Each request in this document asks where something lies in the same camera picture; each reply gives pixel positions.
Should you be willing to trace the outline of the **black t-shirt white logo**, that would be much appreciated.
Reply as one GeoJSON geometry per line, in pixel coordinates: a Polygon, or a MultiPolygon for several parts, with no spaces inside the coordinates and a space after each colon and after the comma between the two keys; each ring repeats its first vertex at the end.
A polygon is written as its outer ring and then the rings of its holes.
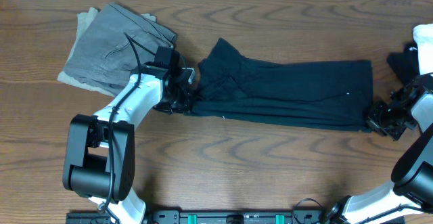
{"type": "Polygon", "coordinates": [[[369,60],[277,64],[243,56],[219,39],[199,64],[193,116],[336,131],[370,130],[369,60]]]}

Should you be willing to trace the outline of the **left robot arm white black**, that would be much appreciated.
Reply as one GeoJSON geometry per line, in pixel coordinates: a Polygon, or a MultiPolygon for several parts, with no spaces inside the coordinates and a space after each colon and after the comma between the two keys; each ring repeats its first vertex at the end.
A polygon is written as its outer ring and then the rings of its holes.
{"type": "Polygon", "coordinates": [[[62,182],[97,212],[69,213],[67,223],[147,223],[147,206],[133,189],[135,131],[154,108],[186,112],[194,78],[193,68],[176,62],[148,62],[107,106],[71,120],[62,182]]]}

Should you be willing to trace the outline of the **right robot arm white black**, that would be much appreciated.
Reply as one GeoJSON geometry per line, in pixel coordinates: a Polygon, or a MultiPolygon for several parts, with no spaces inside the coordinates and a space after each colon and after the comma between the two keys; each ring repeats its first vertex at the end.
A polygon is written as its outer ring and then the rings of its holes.
{"type": "Polygon", "coordinates": [[[399,158],[390,180],[358,196],[347,196],[322,216],[321,223],[385,223],[405,215],[432,214],[432,74],[415,77],[368,112],[376,133],[400,139],[406,129],[421,135],[399,158]]]}

